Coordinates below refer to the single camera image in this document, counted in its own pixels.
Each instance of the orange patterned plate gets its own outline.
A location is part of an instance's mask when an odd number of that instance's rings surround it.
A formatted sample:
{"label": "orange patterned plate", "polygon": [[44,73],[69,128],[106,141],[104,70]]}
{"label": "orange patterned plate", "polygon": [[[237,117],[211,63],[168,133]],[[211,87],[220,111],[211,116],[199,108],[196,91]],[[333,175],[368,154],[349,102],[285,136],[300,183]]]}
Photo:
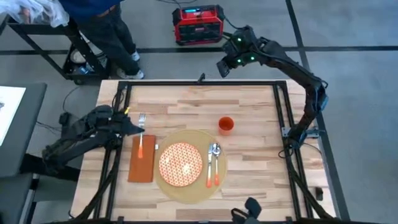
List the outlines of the orange patterned plate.
{"label": "orange patterned plate", "polygon": [[169,146],[159,160],[159,171],[163,179],[176,187],[192,184],[202,168],[198,149],[188,143],[176,143]]}

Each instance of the gray floor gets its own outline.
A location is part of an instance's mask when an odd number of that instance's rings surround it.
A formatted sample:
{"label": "gray floor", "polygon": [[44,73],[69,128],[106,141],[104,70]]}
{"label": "gray floor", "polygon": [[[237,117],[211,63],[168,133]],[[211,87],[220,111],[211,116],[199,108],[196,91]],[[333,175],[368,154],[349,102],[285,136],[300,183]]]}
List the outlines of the gray floor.
{"label": "gray floor", "polygon": [[[221,4],[237,26],[249,24],[258,35],[295,46],[294,31],[285,1],[199,0]],[[293,0],[306,46],[398,45],[398,2],[393,0]],[[123,3],[124,19],[139,47],[176,47],[171,26],[175,6],[151,1]],[[67,49],[65,37],[34,37],[45,49]],[[0,36],[0,50],[26,50],[29,46],[10,28]],[[205,72],[218,77],[219,53],[142,54],[147,78],[198,78]],[[297,52],[289,55],[300,61]],[[398,213],[398,101],[396,58],[398,52],[309,52],[310,67],[330,84],[330,102],[324,112],[336,165],[353,220],[396,223]],[[52,56],[59,64],[64,55]],[[0,56],[0,82],[49,84],[39,121],[56,126],[64,96],[74,84],[64,80],[36,55]],[[230,78],[285,78],[281,72],[250,65],[231,72]],[[97,86],[77,89],[67,109],[80,116],[95,105]],[[36,127],[29,151],[40,154],[58,136]],[[80,161],[73,161],[78,166]],[[70,191],[56,194],[57,186]],[[34,223],[65,220],[72,204],[74,183],[53,179],[40,182],[40,202]]]}

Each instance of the round placemat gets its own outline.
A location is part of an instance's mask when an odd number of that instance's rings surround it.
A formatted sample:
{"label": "round placemat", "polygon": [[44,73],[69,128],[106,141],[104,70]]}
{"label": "round placemat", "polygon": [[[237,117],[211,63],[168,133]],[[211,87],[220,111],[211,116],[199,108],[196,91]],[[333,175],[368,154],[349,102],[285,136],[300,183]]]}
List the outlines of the round placemat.
{"label": "round placemat", "polygon": [[[201,155],[202,159],[202,170],[199,177],[192,184],[185,187],[176,187],[168,184],[161,176],[159,171],[159,160],[163,152],[171,145],[185,142],[194,146]],[[211,165],[211,188],[206,187],[207,177],[207,152],[210,144],[217,142],[216,139],[204,131],[199,130],[183,130],[171,134],[166,137],[159,145],[159,149],[155,153],[154,162],[154,178],[157,185],[171,199],[174,199],[181,203],[199,203],[206,199],[209,199],[222,185],[226,177],[227,161],[224,151],[218,156],[218,175],[220,178],[220,185],[214,185],[215,176],[215,156],[212,159]]]}
{"label": "round placemat", "polygon": [[200,175],[202,159],[198,149],[185,142],[169,146],[160,156],[159,171],[163,179],[176,187],[192,184]]}

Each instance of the plastic bag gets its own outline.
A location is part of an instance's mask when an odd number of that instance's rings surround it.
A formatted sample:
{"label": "plastic bag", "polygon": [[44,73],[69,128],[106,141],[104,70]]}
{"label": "plastic bag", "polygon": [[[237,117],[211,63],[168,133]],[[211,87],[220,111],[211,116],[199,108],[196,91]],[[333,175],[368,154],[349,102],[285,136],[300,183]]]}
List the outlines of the plastic bag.
{"label": "plastic bag", "polygon": [[22,24],[67,26],[69,15],[58,0],[0,0],[0,13]]}

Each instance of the portable power station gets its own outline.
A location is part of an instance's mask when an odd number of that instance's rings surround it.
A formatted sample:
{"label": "portable power station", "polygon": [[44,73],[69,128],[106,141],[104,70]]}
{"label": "portable power station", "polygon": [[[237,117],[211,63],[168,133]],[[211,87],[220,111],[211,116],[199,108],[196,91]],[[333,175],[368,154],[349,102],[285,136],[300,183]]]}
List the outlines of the portable power station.
{"label": "portable power station", "polygon": [[219,5],[178,8],[173,12],[178,45],[219,42],[223,36],[224,10]]}

